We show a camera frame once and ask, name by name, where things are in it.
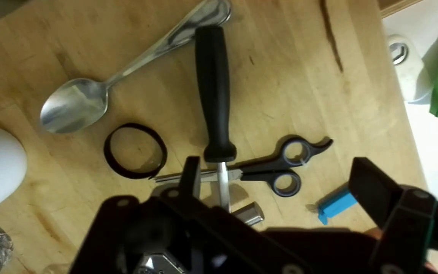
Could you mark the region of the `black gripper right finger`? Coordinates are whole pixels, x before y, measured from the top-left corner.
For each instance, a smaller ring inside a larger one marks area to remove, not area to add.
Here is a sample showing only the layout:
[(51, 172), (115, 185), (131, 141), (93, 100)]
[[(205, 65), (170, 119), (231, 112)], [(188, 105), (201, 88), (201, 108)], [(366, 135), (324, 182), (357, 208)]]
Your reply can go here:
[(354, 157), (348, 189), (374, 224), (385, 228), (398, 202), (412, 190), (397, 184), (366, 157)]

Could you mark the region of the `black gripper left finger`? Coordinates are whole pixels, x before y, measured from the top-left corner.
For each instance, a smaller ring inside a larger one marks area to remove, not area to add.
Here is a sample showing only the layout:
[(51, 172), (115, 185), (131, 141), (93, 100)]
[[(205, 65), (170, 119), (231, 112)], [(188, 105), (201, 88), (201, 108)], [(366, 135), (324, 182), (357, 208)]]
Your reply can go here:
[(179, 193), (182, 196), (199, 196), (199, 189), (201, 189), (201, 175), (199, 175), (199, 157), (188, 157), (185, 160), (184, 170), (181, 173), (179, 179)]

